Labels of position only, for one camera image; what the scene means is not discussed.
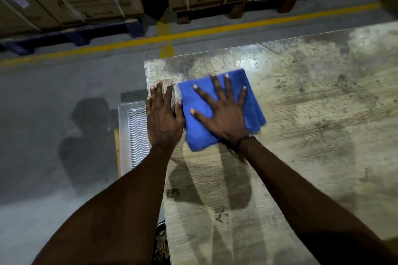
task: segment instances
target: label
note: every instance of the label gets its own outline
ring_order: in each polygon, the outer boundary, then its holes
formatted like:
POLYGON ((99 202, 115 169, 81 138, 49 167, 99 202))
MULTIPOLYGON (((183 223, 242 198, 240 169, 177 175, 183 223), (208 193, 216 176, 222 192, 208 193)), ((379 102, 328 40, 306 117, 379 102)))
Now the label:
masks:
POLYGON ((30 6, 30 3, 27 2, 26 0, 13 0, 15 3, 17 3, 20 7, 23 9, 26 9, 27 7, 30 6))

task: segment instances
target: black bracelet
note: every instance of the black bracelet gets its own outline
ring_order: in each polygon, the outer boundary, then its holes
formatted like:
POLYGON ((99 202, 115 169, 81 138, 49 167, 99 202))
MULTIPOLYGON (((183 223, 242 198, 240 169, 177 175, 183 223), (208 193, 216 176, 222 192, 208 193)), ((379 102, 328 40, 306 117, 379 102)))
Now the black bracelet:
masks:
POLYGON ((250 138, 256 138, 254 135, 252 135, 252 134, 249 134, 249 135, 247 135, 247 136, 243 136, 243 137, 241 137, 240 139, 238 139, 238 142, 236 143, 236 146, 235 146, 235 151, 238 151, 238 149, 239 149, 239 145, 240 145, 240 143, 242 142, 242 141, 244 141, 245 139, 250 139, 250 138))

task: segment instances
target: folded blue cloth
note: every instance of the folded blue cloth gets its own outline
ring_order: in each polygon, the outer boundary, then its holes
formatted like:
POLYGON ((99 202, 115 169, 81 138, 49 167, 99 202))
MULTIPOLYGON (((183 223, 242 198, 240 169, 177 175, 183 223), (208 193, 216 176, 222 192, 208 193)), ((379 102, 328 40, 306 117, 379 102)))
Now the folded blue cloth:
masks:
MULTIPOLYGON (((259 131, 261 125, 266 123, 266 119, 264 118, 263 112, 254 97, 254 93, 251 90, 245 71, 243 69, 239 69, 228 72, 228 74, 231 79, 235 101, 238 101, 242 87, 246 85, 247 95, 243 108, 246 128, 250 132, 259 131)), ((221 86, 225 88, 224 74, 217 75, 217 78, 220 81, 221 86)), ((206 128, 189 112, 190 109, 193 108, 203 113, 206 117, 210 118, 213 116, 212 108, 193 90, 194 84, 208 92, 215 100, 218 100, 218 96, 214 90, 214 85, 210 77, 185 81, 178 84, 181 91, 181 99, 186 122, 186 142, 191 151, 199 151, 219 142, 219 140, 208 132, 206 128)))

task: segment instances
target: person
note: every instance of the person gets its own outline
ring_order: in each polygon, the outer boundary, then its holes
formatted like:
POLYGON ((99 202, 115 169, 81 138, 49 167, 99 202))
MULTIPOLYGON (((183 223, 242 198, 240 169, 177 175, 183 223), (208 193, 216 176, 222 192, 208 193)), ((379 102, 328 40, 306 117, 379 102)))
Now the person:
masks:
MULTIPOLYGON (((383 242, 359 219, 266 149, 246 130, 246 87, 234 101, 231 81, 225 90, 212 81, 218 101, 195 91, 214 110, 212 118, 190 113, 216 137, 228 142, 252 165, 298 238, 321 264, 396 264, 383 242)), ((33 264, 149 264, 163 197, 168 161, 181 139, 181 102, 171 107, 173 86, 151 86, 147 99, 149 155, 134 170, 80 207, 51 237, 33 264)))

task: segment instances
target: wavy patterned panel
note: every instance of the wavy patterned panel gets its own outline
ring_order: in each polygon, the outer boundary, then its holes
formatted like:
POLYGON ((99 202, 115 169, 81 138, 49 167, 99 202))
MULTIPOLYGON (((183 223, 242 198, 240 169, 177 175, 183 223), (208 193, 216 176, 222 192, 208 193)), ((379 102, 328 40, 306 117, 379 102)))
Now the wavy patterned panel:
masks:
POLYGON ((131 167, 134 168, 148 155, 150 150, 145 108, 130 109, 128 117, 131 167))

